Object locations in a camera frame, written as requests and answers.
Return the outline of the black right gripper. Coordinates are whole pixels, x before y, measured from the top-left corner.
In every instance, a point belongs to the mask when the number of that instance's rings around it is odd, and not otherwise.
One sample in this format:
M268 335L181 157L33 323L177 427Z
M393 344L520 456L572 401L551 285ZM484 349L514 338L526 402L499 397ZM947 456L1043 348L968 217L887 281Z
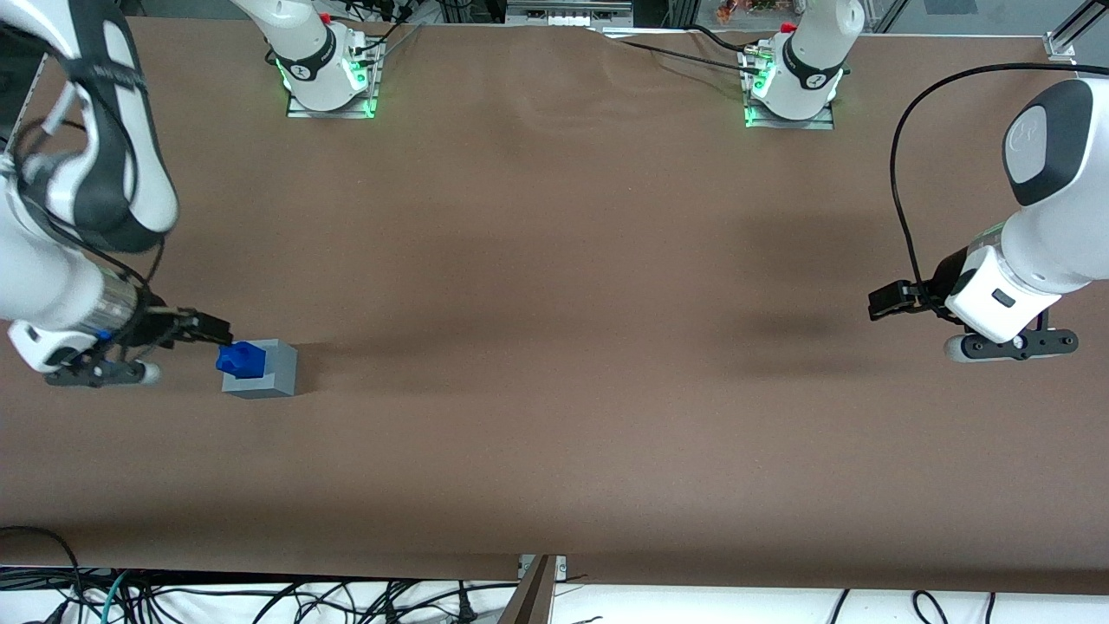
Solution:
M234 335L230 333L230 323L213 315L170 307L170 305L153 293L147 295L142 316L138 319L128 337L124 337L124 358L128 352L143 348L167 348L173 350L177 342L206 342L213 345L230 345Z

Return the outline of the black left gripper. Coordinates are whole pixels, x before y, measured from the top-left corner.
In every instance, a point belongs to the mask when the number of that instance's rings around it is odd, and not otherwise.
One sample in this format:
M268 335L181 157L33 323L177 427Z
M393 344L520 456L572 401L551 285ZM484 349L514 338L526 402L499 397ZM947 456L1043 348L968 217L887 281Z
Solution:
M876 323L891 315L902 315L912 307L926 307L947 323L962 323L954 311L947 307L947 297L957 289L957 284L965 268L968 249L953 252L940 260L930 279L901 280L899 284L887 284L885 287L871 291L868 295L868 315Z

